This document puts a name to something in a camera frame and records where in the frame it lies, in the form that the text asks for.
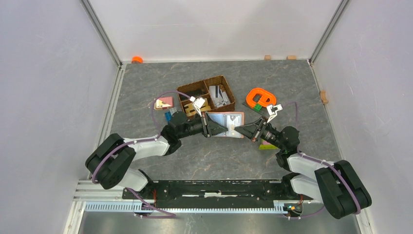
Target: gray object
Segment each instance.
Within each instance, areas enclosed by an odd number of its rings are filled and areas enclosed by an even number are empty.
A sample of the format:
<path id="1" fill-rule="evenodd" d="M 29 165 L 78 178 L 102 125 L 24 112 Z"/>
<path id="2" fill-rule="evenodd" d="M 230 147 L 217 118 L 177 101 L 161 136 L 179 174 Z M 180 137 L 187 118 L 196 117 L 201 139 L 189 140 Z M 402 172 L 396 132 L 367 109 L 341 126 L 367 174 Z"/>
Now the gray object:
<path id="1" fill-rule="evenodd" d="M 221 107 L 226 105 L 224 98 L 222 96 L 221 89 L 218 85 L 209 86 L 209 95 L 211 96 L 212 102 L 215 107 Z"/>
<path id="2" fill-rule="evenodd" d="M 153 210 L 144 209 L 141 201 L 88 201 L 86 202 L 85 211 L 87 212 L 126 212 L 126 213 L 148 213 Z M 284 203 L 274 201 L 273 208 L 162 208 L 163 211 L 172 213 L 203 213 L 203 214 L 286 214 L 283 210 Z"/>
<path id="3" fill-rule="evenodd" d="M 230 104 L 231 102 L 229 101 L 228 95 L 226 94 L 225 91 L 222 92 L 222 98 L 224 99 L 224 102 L 226 105 Z"/>
<path id="4" fill-rule="evenodd" d="M 260 117 L 242 102 L 252 88 L 262 87 L 274 93 L 278 103 L 291 100 L 299 103 L 300 148 L 303 151 L 329 161 L 340 160 L 316 82 L 304 60 L 128 64 L 111 132 L 130 138 L 156 134 L 150 117 L 155 95 L 218 75 L 227 79 L 236 99 L 235 110 L 244 112 L 244 123 Z M 248 85 L 251 78 L 254 84 Z M 178 98 L 174 96 L 174 105 L 180 109 Z M 165 123 L 163 112 L 156 111 L 155 118 Z M 271 124 L 278 129 L 294 126 L 294 106 L 283 105 Z M 197 151 L 193 150 L 193 145 L 197 145 Z M 288 173 L 278 166 L 277 151 L 258 148 L 259 143 L 253 144 L 246 138 L 192 136 L 182 139 L 182 147 L 175 153 L 137 160 L 131 168 L 142 169 L 152 179 L 271 179 Z"/>

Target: orange cap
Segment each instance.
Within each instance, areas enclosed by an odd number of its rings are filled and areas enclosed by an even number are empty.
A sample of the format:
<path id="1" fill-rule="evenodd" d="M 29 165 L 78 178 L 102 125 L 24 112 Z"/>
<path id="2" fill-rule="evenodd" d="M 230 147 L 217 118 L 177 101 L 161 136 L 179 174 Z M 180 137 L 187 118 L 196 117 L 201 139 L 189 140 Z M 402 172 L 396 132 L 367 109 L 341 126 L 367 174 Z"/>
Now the orange cap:
<path id="1" fill-rule="evenodd" d="M 139 56 L 135 56 L 132 58 L 132 63 L 143 63 L 143 59 Z"/>

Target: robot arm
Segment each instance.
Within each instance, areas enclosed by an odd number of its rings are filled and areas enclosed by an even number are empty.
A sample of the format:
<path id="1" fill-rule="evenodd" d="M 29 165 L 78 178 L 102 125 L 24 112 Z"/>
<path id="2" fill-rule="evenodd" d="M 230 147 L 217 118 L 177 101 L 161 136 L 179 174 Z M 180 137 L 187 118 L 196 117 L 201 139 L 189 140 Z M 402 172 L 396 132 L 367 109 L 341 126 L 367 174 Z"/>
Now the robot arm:
<path id="1" fill-rule="evenodd" d="M 160 136 L 129 139 L 122 138 L 118 134 L 111 134 L 86 160 L 86 167 L 94 173 L 98 165 L 108 154 L 122 144 L 131 142 L 130 145 L 120 148 L 116 157 L 109 158 L 96 172 L 96 179 L 104 189 L 113 188 L 116 185 L 141 191 L 148 183 L 148 178 L 141 171 L 129 169 L 135 160 L 150 156 L 166 156 L 174 153 L 181 145 L 181 138 L 203 134 L 211 137 L 228 129 L 214 122 L 207 113 L 188 120 L 183 112 L 176 112 L 166 125 Z"/>
<path id="2" fill-rule="evenodd" d="M 357 211 L 352 195 L 343 185 L 345 182 L 361 209 L 371 205 L 369 193 L 348 161 L 334 163 L 297 153 L 300 143 L 298 130 L 288 126 L 278 132 L 268 122 L 268 119 L 261 117 L 235 130 L 253 142 L 263 139 L 280 149 L 276 154 L 278 165 L 292 172 L 282 178 L 288 194 L 303 194 L 318 200 L 333 217 L 339 219 Z M 326 164 L 338 171 L 344 182 Z"/>

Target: marble-pattern floor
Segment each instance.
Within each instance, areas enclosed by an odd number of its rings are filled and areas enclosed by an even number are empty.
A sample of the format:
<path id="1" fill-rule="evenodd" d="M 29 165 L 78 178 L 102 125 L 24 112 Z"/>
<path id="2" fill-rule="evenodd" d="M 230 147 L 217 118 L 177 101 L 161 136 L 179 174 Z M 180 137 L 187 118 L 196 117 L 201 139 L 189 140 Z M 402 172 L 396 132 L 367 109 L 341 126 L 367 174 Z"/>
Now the marble-pattern floor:
<path id="1" fill-rule="evenodd" d="M 277 103 L 297 101 L 300 150 L 317 158 L 340 160 L 317 84 L 305 60 L 128 64 L 111 132 L 127 138 L 153 136 L 157 131 L 150 104 L 155 96 L 217 75 L 224 75 L 228 81 L 236 99 L 235 111 L 244 112 L 245 123 L 259 118 L 242 105 L 253 88 L 272 92 Z M 177 95 L 173 96 L 180 110 Z M 164 112 L 155 111 L 161 126 L 167 123 Z M 294 126 L 294 106 L 285 106 L 271 123 L 278 130 Z M 275 150 L 259 150 L 259 143 L 247 138 L 198 135 L 181 141 L 182 147 L 175 153 L 140 159 L 131 167 L 142 169 L 152 179 L 276 179 L 288 173 L 278 166 Z"/>

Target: open book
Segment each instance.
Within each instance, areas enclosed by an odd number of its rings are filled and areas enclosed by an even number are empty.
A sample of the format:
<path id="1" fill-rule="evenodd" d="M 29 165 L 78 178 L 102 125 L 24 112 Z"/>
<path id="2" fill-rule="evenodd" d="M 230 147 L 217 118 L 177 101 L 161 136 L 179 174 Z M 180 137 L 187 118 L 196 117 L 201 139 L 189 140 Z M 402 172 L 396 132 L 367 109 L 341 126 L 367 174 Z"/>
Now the open book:
<path id="1" fill-rule="evenodd" d="M 242 134 L 234 130 L 235 127 L 244 124 L 244 112 L 208 112 L 208 115 L 213 121 L 228 128 L 227 132 L 218 134 L 215 137 L 244 137 Z"/>

